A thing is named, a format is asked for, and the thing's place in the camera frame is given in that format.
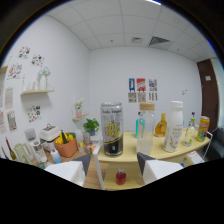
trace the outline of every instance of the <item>vase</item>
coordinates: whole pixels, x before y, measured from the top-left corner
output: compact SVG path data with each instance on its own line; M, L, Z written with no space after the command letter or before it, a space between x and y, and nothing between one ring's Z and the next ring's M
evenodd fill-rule
M47 79L45 75L41 75L40 82L39 82L39 89L45 90L47 88Z
M78 118L82 117L82 110L81 109L76 109L76 117L78 117Z

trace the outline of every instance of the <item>flower pot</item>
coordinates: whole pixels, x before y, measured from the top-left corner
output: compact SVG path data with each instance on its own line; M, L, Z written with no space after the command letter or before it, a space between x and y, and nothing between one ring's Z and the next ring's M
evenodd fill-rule
M76 117L78 117L78 118L82 117L82 110L81 109L76 109Z
M94 136L95 135L95 128L93 128L92 130L88 131L90 136Z

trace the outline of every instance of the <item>wall shelf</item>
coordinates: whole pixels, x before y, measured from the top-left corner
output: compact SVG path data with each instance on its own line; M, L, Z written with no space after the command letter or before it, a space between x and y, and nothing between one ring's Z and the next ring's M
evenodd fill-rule
M7 68L8 68L8 66L3 66L3 67L1 67L1 69L0 69L0 75L1 75L1 74L5 74L6 71L7 71Z
M22 92L20 96L31 93L49 93L49 92L54 92L54 90L29 90Z
M86 116L88 116L89 114L84 114L84 115L82 115L82 117L73 117L72 118L72 120L73 121L80 121L80 120L82 120L84 117L86 117Z

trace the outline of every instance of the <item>box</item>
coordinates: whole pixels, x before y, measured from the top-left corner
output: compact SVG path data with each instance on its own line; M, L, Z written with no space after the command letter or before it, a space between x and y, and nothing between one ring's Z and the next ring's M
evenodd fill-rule
M75 152L78 150L76 138L74 138L67 144L58 144L56 143L56 139L55 139L54 145L55 145L55 148L58 150L58 153L60 154L60 156L64 156L67 158L72 157L75 154Z

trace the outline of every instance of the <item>white bottle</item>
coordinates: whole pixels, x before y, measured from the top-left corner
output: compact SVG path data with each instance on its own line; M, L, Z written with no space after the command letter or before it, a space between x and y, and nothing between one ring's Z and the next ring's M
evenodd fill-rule
M183 131L183 102L171 101L170 107L163 149L167 152L174 152Z

